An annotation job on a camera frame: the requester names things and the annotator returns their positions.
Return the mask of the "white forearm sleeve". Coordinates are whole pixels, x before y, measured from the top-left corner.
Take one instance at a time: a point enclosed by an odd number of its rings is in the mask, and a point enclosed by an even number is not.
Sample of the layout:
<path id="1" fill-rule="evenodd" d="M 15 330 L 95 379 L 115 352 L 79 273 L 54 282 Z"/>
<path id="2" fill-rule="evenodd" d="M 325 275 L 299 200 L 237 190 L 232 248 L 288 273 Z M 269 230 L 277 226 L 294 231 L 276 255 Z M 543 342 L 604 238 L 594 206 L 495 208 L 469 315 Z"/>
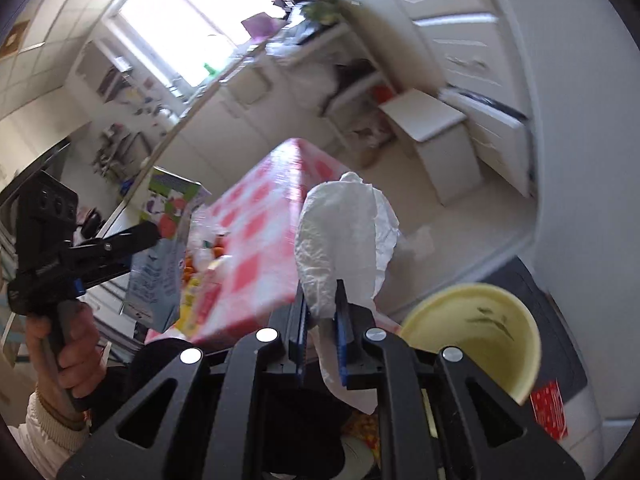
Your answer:
<path id="1" fill-rule="evenodd" d="M 45 479 L 56 478 L 66 460 L 88 440 L 89 429 L 84 415 L 76 422 L 60 422 L 38 391 L 29 396 L 25 421 L 9 426 L 17 445 Z"/>

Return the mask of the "person's left hand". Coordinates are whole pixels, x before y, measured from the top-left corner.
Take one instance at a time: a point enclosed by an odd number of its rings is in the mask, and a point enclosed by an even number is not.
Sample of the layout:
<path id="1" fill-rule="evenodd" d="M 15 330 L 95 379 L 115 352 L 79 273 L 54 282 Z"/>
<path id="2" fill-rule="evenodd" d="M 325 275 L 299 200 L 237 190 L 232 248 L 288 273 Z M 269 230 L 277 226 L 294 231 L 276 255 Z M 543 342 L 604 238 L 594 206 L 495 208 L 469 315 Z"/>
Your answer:
<path id="1" fill-rule="evenodd" d="M 76 301 L 72 312 L 68 337 L 55 365 L 47 359 L 43 345 L 50 335 L 50 321 L 38 316 L 26 318 L 26 344 L 37 373 L 37 391 L 58 408 L 70 403 L 70 396 L 83 399 L 93 393 L 105 376 L 102 351 L 98 346 L 100 334 L 91 308 Z"/>

